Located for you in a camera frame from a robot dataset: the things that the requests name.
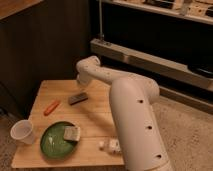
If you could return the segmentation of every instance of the small eraser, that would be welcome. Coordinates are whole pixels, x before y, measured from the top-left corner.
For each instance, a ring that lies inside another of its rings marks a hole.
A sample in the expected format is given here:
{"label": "small eraser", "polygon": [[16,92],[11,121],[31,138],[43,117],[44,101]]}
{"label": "small eraser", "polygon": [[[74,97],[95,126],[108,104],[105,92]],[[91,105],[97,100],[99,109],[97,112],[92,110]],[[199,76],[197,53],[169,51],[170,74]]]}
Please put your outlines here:
{"label": "small eraser", "polygon": [[78,126],[66,126],[64,130],[64,139],[69,141],[79,141],[81,129]]}
{"label": "small eraser", "polygon": [[73,105],[75,103],[78,103],[78,102],[81,102],[81,101],[84,101],[84,100],[87,100],[87,99],[88,99],[87,93],[82,92],[82,93],[71,96],[68,99],[68,103],[70,105]]}

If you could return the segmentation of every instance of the white cup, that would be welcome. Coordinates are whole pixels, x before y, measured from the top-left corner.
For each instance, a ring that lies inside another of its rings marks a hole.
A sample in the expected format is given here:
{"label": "white cup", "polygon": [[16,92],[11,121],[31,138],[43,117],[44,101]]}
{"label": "white cup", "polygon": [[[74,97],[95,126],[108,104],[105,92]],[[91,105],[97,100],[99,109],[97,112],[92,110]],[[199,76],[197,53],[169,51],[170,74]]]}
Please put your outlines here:
{"label": "white cup", "polygon": [[33,125],[29,120],[16,122],[10,130],[10,136],[25,144],[33,144],[36,139],[33,133]]}

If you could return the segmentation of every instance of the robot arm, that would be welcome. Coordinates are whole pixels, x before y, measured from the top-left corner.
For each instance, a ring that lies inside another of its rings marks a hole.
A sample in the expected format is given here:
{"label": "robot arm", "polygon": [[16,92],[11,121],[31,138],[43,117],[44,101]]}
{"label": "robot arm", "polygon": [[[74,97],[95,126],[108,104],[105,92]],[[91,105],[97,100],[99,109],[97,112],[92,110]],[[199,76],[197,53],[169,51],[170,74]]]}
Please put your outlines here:
{"label": "robot arm", "polygon": [[77,70],[80,85],[88,85],[93,78],[111,85],[109,102],[127,170],[173,171],[150,105],[159,96],[157,83],[103,68],[95,56],[79,61]]}

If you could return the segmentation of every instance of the sponge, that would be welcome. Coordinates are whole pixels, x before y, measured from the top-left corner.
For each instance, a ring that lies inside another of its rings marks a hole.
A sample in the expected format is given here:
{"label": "sponge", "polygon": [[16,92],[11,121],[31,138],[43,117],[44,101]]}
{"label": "sponge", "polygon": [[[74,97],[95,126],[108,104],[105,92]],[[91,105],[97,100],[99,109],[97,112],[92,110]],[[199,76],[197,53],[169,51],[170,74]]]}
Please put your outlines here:
{"label": "sponge", "polygon": [[64,140],[79,141],[81,129],[78,126],[66,126],[64,131]]}

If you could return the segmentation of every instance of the red pen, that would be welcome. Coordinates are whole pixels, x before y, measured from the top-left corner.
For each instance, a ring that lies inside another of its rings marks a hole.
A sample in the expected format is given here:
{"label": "red pen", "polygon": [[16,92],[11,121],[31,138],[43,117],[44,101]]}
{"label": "red pen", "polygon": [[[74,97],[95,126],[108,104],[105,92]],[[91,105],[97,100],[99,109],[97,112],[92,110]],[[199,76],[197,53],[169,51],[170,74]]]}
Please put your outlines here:
{"label": "red pen", "polygon": [[48,116],[50,113],[52,113],[55,108],[61,103],[60,100],[55,100],[53,103],[51,103],[44,111],[44,116]]}

